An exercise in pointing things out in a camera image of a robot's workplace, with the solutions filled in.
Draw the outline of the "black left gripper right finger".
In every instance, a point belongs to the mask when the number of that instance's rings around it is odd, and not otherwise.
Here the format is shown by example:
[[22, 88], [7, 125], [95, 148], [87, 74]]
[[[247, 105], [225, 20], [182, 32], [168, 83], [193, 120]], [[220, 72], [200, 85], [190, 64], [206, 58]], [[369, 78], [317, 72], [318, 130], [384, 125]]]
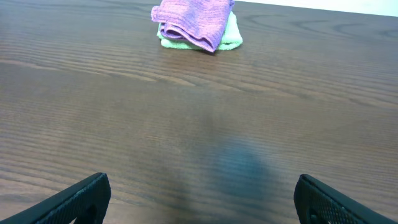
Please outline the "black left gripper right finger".
[[397, 224], [308, 174], [298, 179], [294, 204], [301, 224]]

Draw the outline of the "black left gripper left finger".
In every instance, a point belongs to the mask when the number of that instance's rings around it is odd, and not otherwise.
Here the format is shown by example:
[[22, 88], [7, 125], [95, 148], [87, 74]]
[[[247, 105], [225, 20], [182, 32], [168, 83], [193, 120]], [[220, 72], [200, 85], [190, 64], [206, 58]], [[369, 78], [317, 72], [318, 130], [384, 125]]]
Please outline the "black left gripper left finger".
[[105, 173], [95, 173], [1, 224], [102, 224], [111, 198]]

